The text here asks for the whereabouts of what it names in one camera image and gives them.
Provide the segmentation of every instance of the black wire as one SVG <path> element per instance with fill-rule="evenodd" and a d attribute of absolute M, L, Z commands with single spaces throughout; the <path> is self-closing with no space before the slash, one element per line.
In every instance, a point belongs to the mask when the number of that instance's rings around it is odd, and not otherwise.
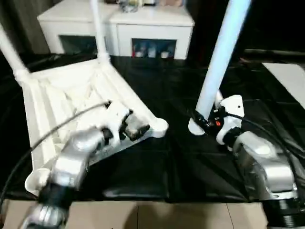
<path fill-rule="evenodd" d="M 255 122 L 252 122 L 251 120 L 247 119 L 247 118 L 244 118 L 244 117 L 241 117 L 241 116 L 238 116 L 238 115 L 235 115 L 235 114 L 230 114 L 230 113 L 226 113 L 228 116 L 231 116 L 231 117 L 234 117 L 234 118 L 238 118 L 242 121 L 245 121 L 255 127 L 257 127 L 258 129 L 262 130 L 264 133 L 266 133 L 270 138 L 272 138 L 276 143 L 278 143 L 278 145 L 284 150 L 284 153 L 285 151 L 289 150 L 290 153 L 292 153 L 295 157 L 297 157 L 298 159 L 301 159 L 301 160 L 305 160 L 305 155 L 301 154 L 302 153 L 302 150 L 301 149 L 298 149 L 298 151 L 300 153 L 297 153 L 295 152 L 294 150 L 291 150 L 291 147 L 288 147 L 287 146 L 287 142 L 280 136 L 275 136 L 274 134 L 272 134 L 270 131 L 266 130 L 264 127 L 262 127 L 261 125 L 255 123 Z"/>
<path fill-rule="evenodd" d="M 75 118 L 81 116 L 82 114 L 93 110 L 95 108 L 101 107 L 101 106 L 108 106 L 109 103 L 102 103 L 102 104 L 97 104 L 95 106 L 89 107 L 83 111 L 78 112 L 77 114 L 75 114 L 73 117 L 68 118 L 66 121 L 64 121 L 63 123 L 59 124 L 58 126 L 56 126 L 55 128 L 51 129 L 48 133 L 46 133 L 41 139 L 39 139 L 17 162 L 17 164 L 15 165 L 15 167 L 12 169 L 12 171 L 10 172 L 5 185 L 2 189 L 1 195 L 0 195 L 0 213 L 2 211 L 2 205 L 5 199 L 5 195 L 6 192 L 8 190 L 8 186 L 14 176 L 14 174 L 16 173 L 16 171 L 18 170 L 18 168 L 23 164 L 23 162 L 31 156 L 31 153 L 33 150 L 35 150 L 47 137 L 51 136 L 55 131 L 57 131 L 58 129 L 60 129 L 61 127 L 63 127 L 64 125 L 66 125 L 67 123 L 71 122 L 72 120 L 74 120 Z"/>
<path fill-rule="evenodd" d="M 230 114 L 230 113 L 227 113 L 226 112 L 226 115 L 227 116 L 231 116 L 231 117 L 234 117 L 234 118 L 238 118 L 242 121 L 245 121 L 255 127 L 257 127 L 258 129 L 262 130 L 264 133 L 266 133 L 270 138 L 272 138 L 276 143 L 278 143 L 278 145 L 282 148 L 287 160 L 288 160 L 288 163 L 291 167 L 291 170 L 292 170 L 292 173 L 295 177 L 295 184 L 297 187 L 304 187 L 304 178 L 299 176 L 298 173 L 296 172 L 296 168 L 295 168 L 295 164 L 293 162 L 293 159 L 291 158 L 291 155 L 294 155 L 297 159 L 305 159 L 305 156 L 303 154 L 300 154 L 300 153 L 296 153 L 294 150 L 292 150 L 290 147 L 287 147 L 287 142 L 282 138 L 282 136 L 280 136 L 280 134 L 278 134 L 278 137 L 276 137 L 275 135 L 273 135 L 271 132 L 269 132 L 268 130 L 266 130 L 264 127 L 262 127 L 261 125 L 255 123 L 255 122 L 252 122 L 251 120 L 247 119 L 247 118 L 244 118 L 244 117 L 241 117 L 241 116 L 238 116 L 238 115 L 235 115 L 235 114 Z M 302 202 L 305 201 L 304 197 L 302 195 L 299 195 L 299 198 L 302 200 Z"/>

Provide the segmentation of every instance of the white drawer unit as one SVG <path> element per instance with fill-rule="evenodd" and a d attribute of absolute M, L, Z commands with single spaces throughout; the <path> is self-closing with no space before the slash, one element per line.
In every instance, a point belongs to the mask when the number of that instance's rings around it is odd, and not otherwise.
<path fill-rule="evenodd" d="M 119 9 L 116 5 L 101 2 L 99 6 L 107 52 L 117 56 L 119 48 L 116 27 L 109 24 L 108 19 Z M 51 53 L 78 53 L 86 52 L 87 46 L 96 48 L 89 0 L 64 0 L 37 18 Z M 70 41 L 70 46 L 74 46 L 75 50 L 67 48 L 65 41 Z"/>
<path fill-rule="evenodd" d="M 185 59 L 194 22 L 184 7 L 144 6 L 124 13 L 100 2 L 107 52 L 115 56 Z M 95 47 L 89 0 L 64 0 L 38 17 L 52 53 Z"/>
<path fill-rule="evenodd" d="M 186 59 L 192 34 L 192 28 L 177 26 L 118 25 L 117 31 L 121 56 L 136 56 L 137 50 L 144 49 L 141 57 L 159 56 L 160 58 L 173 57 L 183 60 Z M 152 56 L 149 51 L 151 47 L 154 47 Z"/>

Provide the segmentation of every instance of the black table cover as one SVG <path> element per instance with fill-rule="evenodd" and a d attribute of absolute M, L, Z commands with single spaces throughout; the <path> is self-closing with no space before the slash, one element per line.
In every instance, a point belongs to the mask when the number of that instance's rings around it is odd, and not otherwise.
<path fill-rule="evenodd" d="M 94 56 L 22 58 L 33 72 Z M 149 138 L 93 165 L 79 200 L 255 201 L 245 190 L 232 154 L 211 137 L 194 136 L 188 130 L 187 110 L 196 106 L 206 67 L 128 57 L 112 57 L 112 63 L 148 108 L 167 120 L 169 129 L 164 138 Z M 261 64 L 231 64 L 221 91 L 224 97 L 240 94 L 247 118 L 304 148 L 305 110 Z M 247 123 L 243 127 L 266 137 Z M 22 89 L 8 66 L 0 78 L 0 141 L 3 186 L 11 168 L 30 147 Z M 34 198 L 24 188 L 30 172 L 29 158 L 16 174 L 9 198 Z"/>

